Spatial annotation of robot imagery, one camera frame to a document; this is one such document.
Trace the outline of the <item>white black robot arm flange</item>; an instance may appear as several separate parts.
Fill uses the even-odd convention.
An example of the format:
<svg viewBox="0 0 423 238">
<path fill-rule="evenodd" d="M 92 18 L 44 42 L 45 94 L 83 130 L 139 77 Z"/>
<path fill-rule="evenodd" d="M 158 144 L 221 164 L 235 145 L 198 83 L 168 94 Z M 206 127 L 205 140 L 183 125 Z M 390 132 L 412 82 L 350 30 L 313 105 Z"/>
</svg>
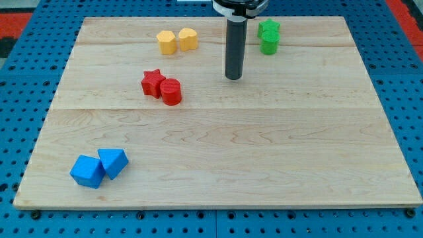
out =
<svg viewBox="0 0 423 238">
<path fill-rule="evenodd" d="M 212 0 L 212 7 L 229 19 L 253 19 L 268 6 L 269 0 Z"/>
</svg>

